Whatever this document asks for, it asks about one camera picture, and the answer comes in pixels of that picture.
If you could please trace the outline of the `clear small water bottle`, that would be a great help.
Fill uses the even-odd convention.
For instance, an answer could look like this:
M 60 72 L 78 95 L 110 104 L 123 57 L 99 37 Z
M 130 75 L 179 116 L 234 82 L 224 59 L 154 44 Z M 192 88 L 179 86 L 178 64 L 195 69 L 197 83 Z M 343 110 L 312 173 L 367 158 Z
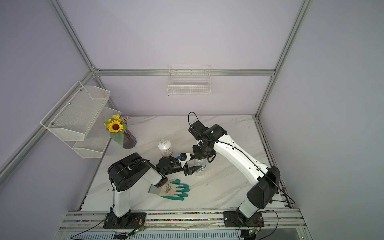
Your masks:
M 207 159 L 201 159 L 201 160 L 195 159 L 194 165 L 195 165 L 195 167 L 199 167 L 199 168 L 194 172 L 194 175 L 198 175 L 198 176 L 204 175 L 205 171 L 206 171 L 207 164 L 208 164 Z

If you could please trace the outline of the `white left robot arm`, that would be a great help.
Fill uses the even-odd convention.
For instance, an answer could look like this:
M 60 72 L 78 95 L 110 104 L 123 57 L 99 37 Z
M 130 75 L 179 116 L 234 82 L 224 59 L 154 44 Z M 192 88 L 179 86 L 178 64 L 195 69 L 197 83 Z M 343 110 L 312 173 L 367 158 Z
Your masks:
M 111 207 L 113 216 L 121 218 L 131 211 L 130 188 L 141 179 L 150 182 L 150 194 L 169 200 L 183 201 L 188 197 L 189 186 L 179 179 L 168 179 L 167 176 L 178 172 L 190 176 L 198 172 L 202 165 L 188 165 L 188 162 L 194 159 L 195 156 L 182 153 L 176 158 L 162 157 L 156 165 L 153 165 L 138 153 L 133 153 L 112 164 L 108 168 L 108 174 L 114 193 Z

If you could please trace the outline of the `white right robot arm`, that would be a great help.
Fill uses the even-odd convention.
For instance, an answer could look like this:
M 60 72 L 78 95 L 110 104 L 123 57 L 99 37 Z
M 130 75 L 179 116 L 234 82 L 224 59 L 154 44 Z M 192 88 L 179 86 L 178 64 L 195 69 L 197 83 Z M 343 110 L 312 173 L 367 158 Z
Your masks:
M 249 181 L 252 188 L 236 213 L 242 220 L 250 219 L 256 212 L 273 202 L 280 190 L 280 170 L 257 161 L 243 150 L 219 125 L 208 128 L 200 121 L 189 127 L 189 132 L 197 140 L 193 146 L 196 159 L 211 161 L 216 154 L 229 160 Z

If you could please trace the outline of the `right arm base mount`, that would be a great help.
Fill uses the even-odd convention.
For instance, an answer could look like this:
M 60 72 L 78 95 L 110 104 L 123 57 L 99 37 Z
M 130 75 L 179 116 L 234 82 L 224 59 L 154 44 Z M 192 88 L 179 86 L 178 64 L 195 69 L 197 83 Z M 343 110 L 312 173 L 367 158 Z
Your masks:
M 255 212 L 251 217 L 246 217 L 239 210 L 224 211 L 224 224 L 230 227 L 264 227 L 264 218 L 261 212 Z

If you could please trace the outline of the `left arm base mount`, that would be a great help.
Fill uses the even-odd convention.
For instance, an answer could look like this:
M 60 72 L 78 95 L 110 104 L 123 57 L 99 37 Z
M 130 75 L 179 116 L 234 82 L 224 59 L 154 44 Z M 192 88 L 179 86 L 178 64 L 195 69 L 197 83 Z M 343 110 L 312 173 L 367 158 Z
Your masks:
M 122 217 L 117 217 L 112 209 L 106 214 L 104 221 L 104 229 L 138 229 L 142 227 L 146 221 L 146 213 L 132 213 L 128 211 Z

